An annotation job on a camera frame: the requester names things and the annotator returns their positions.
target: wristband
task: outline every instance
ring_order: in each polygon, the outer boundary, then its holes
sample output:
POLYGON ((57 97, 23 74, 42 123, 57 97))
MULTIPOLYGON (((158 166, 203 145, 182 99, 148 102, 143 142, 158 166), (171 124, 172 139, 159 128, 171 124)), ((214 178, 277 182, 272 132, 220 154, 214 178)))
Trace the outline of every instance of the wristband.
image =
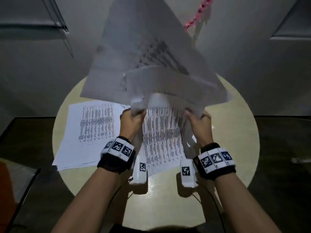
POLYGON ((131 168, 134 156, 134 146, 127 138, 118 136, 107 142, 97 167, 120 174, 131 168))
POLYGON ((193 159, 201 177, 215 180, 235 170, 235 162, 226 149, 220 148, 217 143, 211 143, 201 149, 201 154, 193 159))

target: forearm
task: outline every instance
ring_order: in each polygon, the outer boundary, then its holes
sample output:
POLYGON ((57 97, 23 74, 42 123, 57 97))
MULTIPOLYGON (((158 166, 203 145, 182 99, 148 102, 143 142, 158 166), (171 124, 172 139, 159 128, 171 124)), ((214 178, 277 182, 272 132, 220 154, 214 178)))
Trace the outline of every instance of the forearm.
POLYGON ((98 232, 119 175, 98 168, 61 216, 52 233, 98 232))
POLYGON ((215 186, 236 233, 280 232, 235 173, 216 178, 215 186))

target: floor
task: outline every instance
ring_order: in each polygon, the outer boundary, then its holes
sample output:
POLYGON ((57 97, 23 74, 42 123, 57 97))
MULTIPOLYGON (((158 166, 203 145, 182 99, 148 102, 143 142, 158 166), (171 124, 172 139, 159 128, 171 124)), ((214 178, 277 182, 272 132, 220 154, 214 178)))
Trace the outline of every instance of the floor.
MULTIPOLYGON (((50 232, 73 195, 51 166, 54 118, 15 119, 0 138, 0 158, 41 168, 10 233, 50 232)), ((311 172, 292 157, 311 158, 311 121, 256 117, 259 163, 248 189, 283 233, 309 232, 311 172)))

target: hand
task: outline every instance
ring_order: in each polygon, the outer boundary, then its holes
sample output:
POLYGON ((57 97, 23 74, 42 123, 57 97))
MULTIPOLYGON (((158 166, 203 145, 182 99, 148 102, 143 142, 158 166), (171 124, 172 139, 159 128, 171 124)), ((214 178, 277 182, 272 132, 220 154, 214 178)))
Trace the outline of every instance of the hand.
POLYGON ((142 122, 144 121, 146 113, 147 110, 142 110, 135 117, 133 117, 131 109, 124 110, 120 115, 120 136, 124 136, 130 142, 132 142, 138 132, 138 129, 141 127, 142 122))
POLYGON ((201 118, 198 119, 189 109, 186 109, 185 115, 190 121, 192 132, 201 148, 214 142, 211 115, 209 113, 204 110, 201 118))

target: round table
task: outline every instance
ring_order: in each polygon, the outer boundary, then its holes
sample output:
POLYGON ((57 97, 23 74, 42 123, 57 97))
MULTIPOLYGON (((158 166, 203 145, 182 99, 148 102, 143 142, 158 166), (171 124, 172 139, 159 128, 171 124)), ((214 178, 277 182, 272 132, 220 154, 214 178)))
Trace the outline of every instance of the round table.
MULTIPOLYGON (((227 103, 206 107, 212 115, 214 141, 225 147, 236 163, 237 175, 248 186, 256 171, 259 158, 259 134, 255 119, 239 92, 225 79, 218 76, 233 99, 227 103)), ((90 101, 80 93, 86 78, 81 80, 60 106, 53 128, 54 156, 64 137, 68 107, 70 104, 90 101)), ((60 171, 69 190, 76 195, 96 167, 60 171)), ((180 196, 176 183, 179 167, 148 178, 146 194, 129 193, 122 225, 139 230, 163 226, 194 227, 205 223, 206 216, 196 194, 180 196)))

